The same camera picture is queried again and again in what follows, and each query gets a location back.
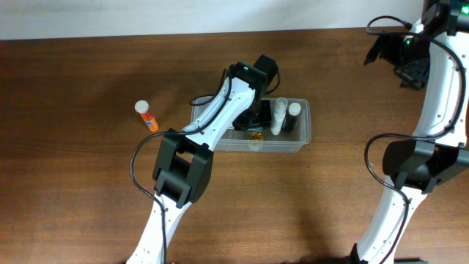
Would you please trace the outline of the white spray bottle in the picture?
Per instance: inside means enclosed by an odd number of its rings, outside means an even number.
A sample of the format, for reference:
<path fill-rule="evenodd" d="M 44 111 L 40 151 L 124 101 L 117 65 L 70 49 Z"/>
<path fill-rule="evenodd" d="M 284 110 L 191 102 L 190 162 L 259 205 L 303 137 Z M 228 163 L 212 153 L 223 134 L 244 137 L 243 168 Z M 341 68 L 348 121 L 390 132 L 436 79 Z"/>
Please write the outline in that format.
<path fill-rule="evenodd" d="M 274 136 L 280 134 L 281 127 L 287 112 L 288 100 L 286 98 L 278 98 L 273 109 L 273 119 L 270 131 Z"/>

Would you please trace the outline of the dark bottle white cap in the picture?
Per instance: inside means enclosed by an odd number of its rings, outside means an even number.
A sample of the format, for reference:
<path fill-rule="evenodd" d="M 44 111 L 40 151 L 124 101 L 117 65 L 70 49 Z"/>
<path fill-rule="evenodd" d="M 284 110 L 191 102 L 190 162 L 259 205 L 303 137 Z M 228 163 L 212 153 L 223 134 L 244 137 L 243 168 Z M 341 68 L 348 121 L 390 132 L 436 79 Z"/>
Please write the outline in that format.
<path fill-rule="evenodd" d="M 301 112 L 301 105 L 299 103 L 291 103 L 287 109 L 282 131 L 292 132 L 297 122 L 298 115 Z"/>

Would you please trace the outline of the small gold-lid balm jar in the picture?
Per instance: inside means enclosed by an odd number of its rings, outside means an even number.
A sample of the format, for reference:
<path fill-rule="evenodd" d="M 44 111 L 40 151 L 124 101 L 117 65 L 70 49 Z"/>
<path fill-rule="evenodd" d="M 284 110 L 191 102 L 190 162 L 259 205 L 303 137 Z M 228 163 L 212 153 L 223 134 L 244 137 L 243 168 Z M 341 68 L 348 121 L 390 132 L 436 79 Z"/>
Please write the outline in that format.
<path fill-rule="evenodd" d="M 251 133 L 248 137 L 248 140 L 251 140 L 251 141 L 263 141 L 264 140 L 264 136 L 259 132 L 259 131 L 254 131 L 253 133 Z"/>

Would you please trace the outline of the orange tablet tube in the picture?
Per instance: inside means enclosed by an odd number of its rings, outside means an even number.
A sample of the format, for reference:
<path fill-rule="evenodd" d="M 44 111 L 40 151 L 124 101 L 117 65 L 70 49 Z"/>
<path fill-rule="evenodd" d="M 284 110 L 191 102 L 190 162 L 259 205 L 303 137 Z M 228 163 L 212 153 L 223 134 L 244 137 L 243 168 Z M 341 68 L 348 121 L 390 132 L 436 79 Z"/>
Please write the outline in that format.
<path fill-rule="evenodd" d="M 141 118 L 147 125 L 150 131 L 157 132 L 159 129 L 158 123 L 149 109 L 149 104 L 145 100 L 139 100 L 134 106 L 137 113 L 140 114 Z"/>

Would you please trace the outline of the white blue medicine box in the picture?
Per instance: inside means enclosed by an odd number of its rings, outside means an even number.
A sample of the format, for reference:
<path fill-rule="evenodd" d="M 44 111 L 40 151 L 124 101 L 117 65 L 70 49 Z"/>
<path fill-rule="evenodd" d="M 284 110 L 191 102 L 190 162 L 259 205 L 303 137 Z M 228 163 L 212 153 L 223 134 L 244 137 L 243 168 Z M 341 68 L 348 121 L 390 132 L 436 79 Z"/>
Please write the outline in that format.
<path fill-rule="evenodd" d="M 249 128 L 248 130 L 249 130 L 249 131 L 263 131 L 264 128 L 262 128 L 262 127 L 258 127 L 258 128 Z"/>

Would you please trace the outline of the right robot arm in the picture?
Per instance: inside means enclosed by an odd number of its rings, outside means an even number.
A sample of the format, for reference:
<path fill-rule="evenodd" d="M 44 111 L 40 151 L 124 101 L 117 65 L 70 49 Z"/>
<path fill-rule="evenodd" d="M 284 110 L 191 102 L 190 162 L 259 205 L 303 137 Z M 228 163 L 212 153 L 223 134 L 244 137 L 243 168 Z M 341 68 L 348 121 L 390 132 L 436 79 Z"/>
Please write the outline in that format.
<path fill-rule="evenodd" d="M 436 186 L 468 169 L 468 2 L 425 1 L 415 23 L 400 20 L 403 32 L 367 34 L 376 42 L 364 60 L 384 59 L 394 66 L 402 87 L 425 89 L 424 105 L 411 135 L 389 138 L 383 156 L 384 177 L 372 177 L 384 192 L 365 236 L 347 263 L 395 263 L 397 245 L 416 208 Z"/>

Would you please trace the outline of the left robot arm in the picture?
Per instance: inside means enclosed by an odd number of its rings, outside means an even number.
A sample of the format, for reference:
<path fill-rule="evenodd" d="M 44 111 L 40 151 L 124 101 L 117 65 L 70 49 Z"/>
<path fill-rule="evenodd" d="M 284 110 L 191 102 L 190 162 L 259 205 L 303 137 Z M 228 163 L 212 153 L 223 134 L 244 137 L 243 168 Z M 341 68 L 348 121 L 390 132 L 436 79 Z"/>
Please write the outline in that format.
<path fill-rule="evenodd" d="M 217 94 L 206 102 L 205 110 L 181 131 L 154 133 L 136 146 L 162 138 L 153 169 L 152 211 L 129 263 L 165 263 L 168 245 L 183 214 L 205 192 L 210 182 L 214 149 L 229 128 L 247 131 L 271 123 L 263 97 L 279 80 L 278 65 L 261 55 L 253 65 L 238 62 L 222 74 Z"/>

